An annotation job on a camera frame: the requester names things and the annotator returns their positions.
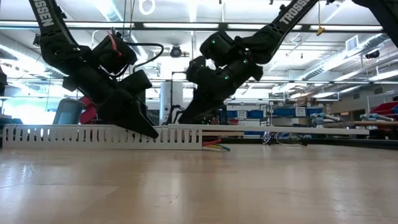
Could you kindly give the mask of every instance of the table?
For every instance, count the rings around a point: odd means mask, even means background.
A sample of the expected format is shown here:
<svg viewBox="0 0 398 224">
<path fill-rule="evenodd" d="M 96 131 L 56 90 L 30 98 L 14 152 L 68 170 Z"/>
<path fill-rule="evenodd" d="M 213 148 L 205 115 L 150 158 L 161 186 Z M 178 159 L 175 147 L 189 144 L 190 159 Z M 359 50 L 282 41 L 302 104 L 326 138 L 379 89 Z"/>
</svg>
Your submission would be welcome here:
<svg viewBox="0 0 398 224">
<path fill-rule="evenodd" d="M 1 223 L 398 223 L 398 153 L 0 151 Z"/>
</svg>

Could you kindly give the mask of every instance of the wall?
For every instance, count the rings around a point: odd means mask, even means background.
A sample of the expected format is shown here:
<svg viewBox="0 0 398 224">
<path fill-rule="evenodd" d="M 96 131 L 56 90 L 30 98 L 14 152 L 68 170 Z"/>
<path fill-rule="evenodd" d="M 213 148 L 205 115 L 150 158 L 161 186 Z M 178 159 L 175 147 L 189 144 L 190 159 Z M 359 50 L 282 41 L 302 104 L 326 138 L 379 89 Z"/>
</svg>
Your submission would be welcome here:
<svg viewBox="0 0 398 224">
<path fill-rule="evenodd" d="M 384 92 L 386 91 L 391 91 L 391 90 L 396 90 L 398 92 L 398 85 L 384 85 L 383 86 Z M 331 113 L 340 113 L 340 112 L 346 112 L 346 111 L 354 111 L 354 110 L 363 110 L 365 109 L 365 112 L 368 113 L 368 96 L 374 96 L 374 91 L 373 90 L 363 90 L 359 93 L 360 97 L 357 100 L 354 100 L 353 98 L 353 93 L 344 96 L 341 101 L 339 102 L 334 102 L 330 107 L 331 107 Z M 392 101 L 393 96 L 387 96 L 386 101 Z M 384 98 L 383 97 L 377 97 L 377 98 L 370 98 L 370 107 L 375 107 L 380 105 L 381 103 L 384 103 Z"/>
</svg>

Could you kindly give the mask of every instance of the red wire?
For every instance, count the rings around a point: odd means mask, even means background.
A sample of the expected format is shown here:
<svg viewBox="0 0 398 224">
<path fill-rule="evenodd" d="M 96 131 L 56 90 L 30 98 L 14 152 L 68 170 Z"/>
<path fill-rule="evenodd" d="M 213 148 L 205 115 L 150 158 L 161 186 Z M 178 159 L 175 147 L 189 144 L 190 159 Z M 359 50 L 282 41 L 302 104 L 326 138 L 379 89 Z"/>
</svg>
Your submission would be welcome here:
<svg viewBox="0 0 398 224">
<path fill-rule="evenodd" d="M 211 145 L 214 145 L 214 144 L 217 144 L 217 143 L 220 143 L 220 142 L 221 142 L 221 139 L 217 139 L 217 140 L 211 141 L 211 142 L 203 142 L 202 146 L 211 146 Z"/>
<path fill-rule="evenodd" d="M 119 52 L 119 57 L 122 57 L 122 53 L 118 51 L 118 46 L 116 45 L 116 41 L 114 41 L 112 34 L 108 33 L 108 36 L 111 39 L 113 50 Z"/>
</svg>

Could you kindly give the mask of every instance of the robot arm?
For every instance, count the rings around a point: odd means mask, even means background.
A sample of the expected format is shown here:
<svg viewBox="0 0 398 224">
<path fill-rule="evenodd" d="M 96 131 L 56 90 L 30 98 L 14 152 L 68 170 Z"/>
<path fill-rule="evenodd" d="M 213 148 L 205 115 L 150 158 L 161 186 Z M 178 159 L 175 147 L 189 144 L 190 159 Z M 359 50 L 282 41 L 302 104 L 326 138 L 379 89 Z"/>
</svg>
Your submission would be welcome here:
<svg viewBox="0 0 398 224">
<path fill-rule="evenodd" d="M 90 98 L 97 106 L 99 118 L 106 123 L 157 138 L 158 133 L 143 115 L 137 97 L 152 87 L 147 75 L 139 70 L 121 82 L 116 80 L 137 62 L 136 54 L 128 46 L 133 44 L 123 42 L 121 34 L 113 33 L 93 50 L 78 45 L 55 0 L 29 2 L 40 27 L 43 59 L 68 75 L 63 87 L 70 91 L 79 89 Z"/>
<path fill-rule="evenodd" d="M 398 45 L 398 0 L 353 0 L 368 7 L 384 30 Z M 198 85 L 193 100 L 181 115 L 180 123 L 191 123 L 205 116 L 250 77 L 259 81 L 262 67 L 271 61 L 286 35 L 318 4 L 318 0 L 293 0 L 280 8 L 271 24 L 264 26 L 250 37 L 232 39 L 226 32 L 211 35 L 200 47 L 203 56 L 192 60 L 187 70 L 187 80 Z M 217 69 L 206 67 L 206 59 L 212 59 Z"/>
</svg>

